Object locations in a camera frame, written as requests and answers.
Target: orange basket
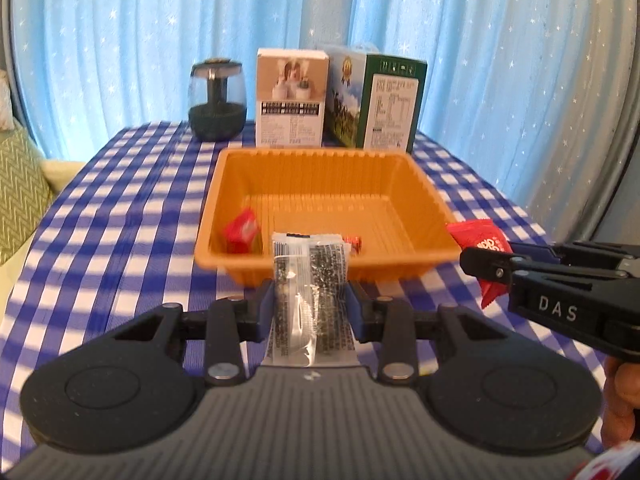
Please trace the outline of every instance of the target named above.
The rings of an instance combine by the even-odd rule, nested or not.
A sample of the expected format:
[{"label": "orange basket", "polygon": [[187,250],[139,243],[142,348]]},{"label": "orange basket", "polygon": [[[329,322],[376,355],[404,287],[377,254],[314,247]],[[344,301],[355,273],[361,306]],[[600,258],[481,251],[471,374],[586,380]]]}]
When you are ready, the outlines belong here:
[{"label": "orange basket", "polygon": [[[223,230],[247,207],[260,224],[262,254],[228,254]],[[350,280],[414,278],[458,259],[445,229],[455,221],[405,153],[231,148],[218,157],[195,261],[257,286],[273,277],[272,233],[340,234],[362,240],[349,260]]]}]

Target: checkered tablecloth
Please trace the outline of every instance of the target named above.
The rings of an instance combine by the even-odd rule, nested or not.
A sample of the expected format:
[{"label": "checkered tablecloth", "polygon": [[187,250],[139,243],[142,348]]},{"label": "checkered tablecloth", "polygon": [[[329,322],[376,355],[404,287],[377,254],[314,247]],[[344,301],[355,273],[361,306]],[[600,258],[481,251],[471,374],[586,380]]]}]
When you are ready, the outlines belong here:
[{"label": "checkered tablecloth", "polygon": [[[218,153],[250,146],[248,125],[238,140],[201,144],[186,124],[155,123],[117,134],[62,192],[38,228],[24,270],[0,326],[2,470],[33,447],[18,406],[31,371],[57,355],[165,301],[206,309],[214,298],[244,291],[223,272],[199,269],[193,247]],[[544,243],[543,230],[468,166],[423,136],[414,158],[459,220],[492,218],[509,240]],[[475,279],[445,264],[419,280],[367,285],[372,296],[404,296],[418,309],[440,303],[478,308]],[[603,356],[584,345],[506,312],[484,312],[503,325],[593,371],[602,384]],[[190,342],[185,367],[202,364],[201,342]],[[264,346],[243,344],[252,368]],[[420,342],[422,372],[436,367],[428,342]],[[374,351],[359,345],[362,362]],[[590,447],[597,450],[600,423]]]}]

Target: beige couch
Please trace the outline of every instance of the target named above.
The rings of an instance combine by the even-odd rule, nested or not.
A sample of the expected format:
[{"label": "beige couch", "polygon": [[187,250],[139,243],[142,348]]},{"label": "beige couch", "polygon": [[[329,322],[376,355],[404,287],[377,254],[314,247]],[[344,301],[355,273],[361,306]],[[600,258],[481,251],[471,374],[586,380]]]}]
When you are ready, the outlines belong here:
[{"label": "beige couch", "polygon": [[[60,193],[65,186],[82,169],[82,162],[59,162],[55,160],[42,160],[40,168],[45,179],[49,183],[54,193]],[[31,247],[33,235],[25,241],[15,254],[0,266],[0,320],[4,317],[6,303],[14,288],[15,282],[22,272],[22,266]]]}]

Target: green box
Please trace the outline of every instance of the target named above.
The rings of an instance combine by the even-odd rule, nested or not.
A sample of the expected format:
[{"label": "green box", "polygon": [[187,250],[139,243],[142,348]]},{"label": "green box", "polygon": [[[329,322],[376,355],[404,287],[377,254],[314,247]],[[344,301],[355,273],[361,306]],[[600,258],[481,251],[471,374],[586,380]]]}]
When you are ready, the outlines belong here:
[{"label": "green box", "polygon": [[329,55],[324,128],[345,146],[411,153],[427,63],[322,45]]}]

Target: human hand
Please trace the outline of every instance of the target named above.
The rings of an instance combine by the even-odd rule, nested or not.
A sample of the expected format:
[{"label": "human hand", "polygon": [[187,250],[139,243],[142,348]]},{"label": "human hand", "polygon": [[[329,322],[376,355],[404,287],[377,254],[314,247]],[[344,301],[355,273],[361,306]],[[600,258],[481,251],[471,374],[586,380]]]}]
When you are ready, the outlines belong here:
[{"label": "human hand", "polygon": [[607,357],[604,365],[605,410],[600,436],[605,448],[631,439],[636,428],[634,409],[640,408],[640,364]]}]

